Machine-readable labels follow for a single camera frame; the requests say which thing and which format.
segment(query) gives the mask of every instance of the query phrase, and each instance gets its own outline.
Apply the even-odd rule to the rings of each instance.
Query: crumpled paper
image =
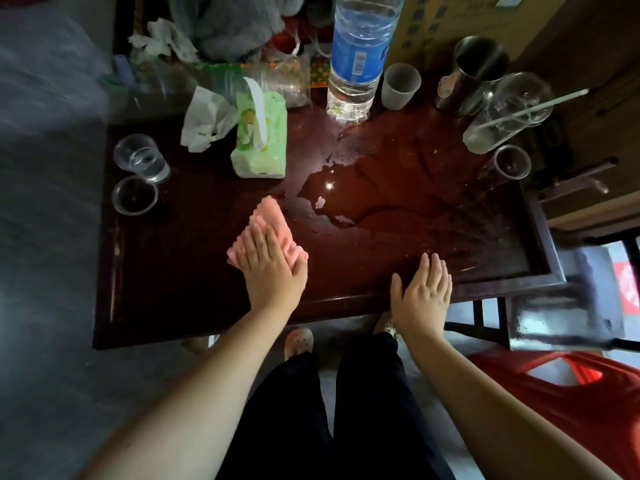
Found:
[[[236,126],[238,110],[224,97],[198,86],[184,115],[180,144],[190,153],[202,153]]]
[[[191,64],[200,62],[197,56],[198,50],[175,23],[158,18],[155,22],[149,22],[147,28],[151,37],[139,33],[133,33],[129,37],[129,42],[134,48],[144,48],[151,57],[169,56],[173,49],[182,62]]]

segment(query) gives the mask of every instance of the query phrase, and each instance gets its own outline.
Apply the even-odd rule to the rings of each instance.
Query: cardboard box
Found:
[[[469,35],[496,40],[514,61],[566,0],[522,0],[515,7],[497,7],[498,1],[404,0],[386,65],[447,70],[455,44]]]

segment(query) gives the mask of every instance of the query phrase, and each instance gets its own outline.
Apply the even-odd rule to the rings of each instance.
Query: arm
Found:
[[[519,402],[444,339],[451,275],[436,254],[403,294],[391,284],[391,311],[418,368],[436,389],[487,479],[618,479],[576,441]]]
[[[243,234],[238,259],[251,311],[158,404],[108,441],[80,479],[206,479],[218,473],[253,380],[298,306],[307,263],[292,272],[272,229]]]

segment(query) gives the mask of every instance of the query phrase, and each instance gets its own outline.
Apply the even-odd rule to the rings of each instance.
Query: hand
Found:
[[[271,227],[265,235],[252,225],[242,237],[246,251],[238,253],[238,262],[252,311],[275,307],[288,319],[307,284],[307,260],[300,257],[292,272]]]
[[[451,300],[452,281],[447,264],[437,254],[424,253],[420,267],[407,286],[404,296],[400,275],[391,277],[391,314],[400,334],[405,338],[414,333],[444,338],[444,322]]]

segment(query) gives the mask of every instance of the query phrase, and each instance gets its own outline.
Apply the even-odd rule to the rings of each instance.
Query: foot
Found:
[[[284,341],[284,360],[313,350],[314,334],[308,328],[297,328],[290,331]]]
[[[398,332],[396,331],[394,318],[391,315],[391,312],[384,312],[382,315],[380,315],[376,326],[373,328],[373,335],[382,333],[384,331],[386,331],[394,339],[397,337]]]

